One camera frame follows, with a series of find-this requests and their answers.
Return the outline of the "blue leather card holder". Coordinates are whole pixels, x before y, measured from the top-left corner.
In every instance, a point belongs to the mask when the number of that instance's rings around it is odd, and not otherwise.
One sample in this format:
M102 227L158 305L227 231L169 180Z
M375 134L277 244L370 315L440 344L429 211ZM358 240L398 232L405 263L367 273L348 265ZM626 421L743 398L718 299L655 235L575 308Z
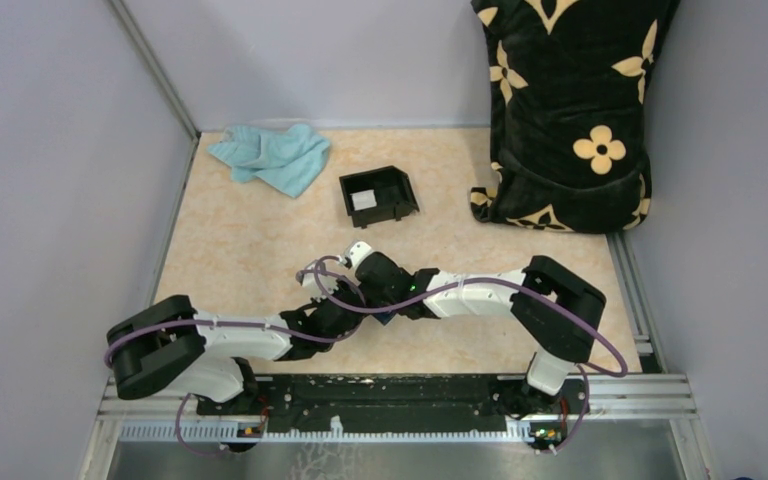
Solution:
M386 326L391 320L395 318L396 314L393 312L387 312L387 313L377 313L373 314L372 317L377 320L381 325Z

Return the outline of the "black plastic card box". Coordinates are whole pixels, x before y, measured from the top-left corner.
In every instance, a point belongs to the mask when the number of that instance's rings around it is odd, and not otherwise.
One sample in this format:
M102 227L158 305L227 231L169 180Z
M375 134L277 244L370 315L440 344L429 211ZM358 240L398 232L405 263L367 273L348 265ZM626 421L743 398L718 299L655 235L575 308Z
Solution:
M354 228L365 229L384 221L400 221L419 212L419 202L413 191L409 175L395 166L385 166L339 178L342 198L347 215ZM350 194L372 189L378 205L374 208L353 211Z

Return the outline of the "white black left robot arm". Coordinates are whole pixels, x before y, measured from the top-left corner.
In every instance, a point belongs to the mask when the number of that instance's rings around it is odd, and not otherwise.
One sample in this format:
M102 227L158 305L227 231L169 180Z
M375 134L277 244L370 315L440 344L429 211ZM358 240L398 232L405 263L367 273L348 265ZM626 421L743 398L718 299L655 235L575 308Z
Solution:
M310 359L363 318L326 299L265 317L226 317L172 295L112 327L104 363L122 400L191 393L245 414L260 399L258 384L246 378L248 360Z

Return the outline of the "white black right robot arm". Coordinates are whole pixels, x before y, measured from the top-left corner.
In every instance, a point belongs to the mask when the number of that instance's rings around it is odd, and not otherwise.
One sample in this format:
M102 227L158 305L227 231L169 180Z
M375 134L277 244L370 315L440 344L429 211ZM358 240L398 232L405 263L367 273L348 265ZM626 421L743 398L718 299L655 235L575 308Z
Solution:
M350 268L367 300L412 320L461 316L516 320L537 342L523 398L536 412L550 411L577 364L589 360L605 295L554 259L538 255L501 274L454 274L437 268L410 273L383 253L350 253Z

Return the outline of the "grey credit card stack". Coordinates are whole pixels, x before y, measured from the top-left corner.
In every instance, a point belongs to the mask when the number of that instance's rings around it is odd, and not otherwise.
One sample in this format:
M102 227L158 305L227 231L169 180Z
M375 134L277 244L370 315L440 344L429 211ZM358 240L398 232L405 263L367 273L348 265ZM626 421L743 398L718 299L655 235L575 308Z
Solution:
M351 193L350 203L353 211L367 210L378 205L375 191L372 189Z

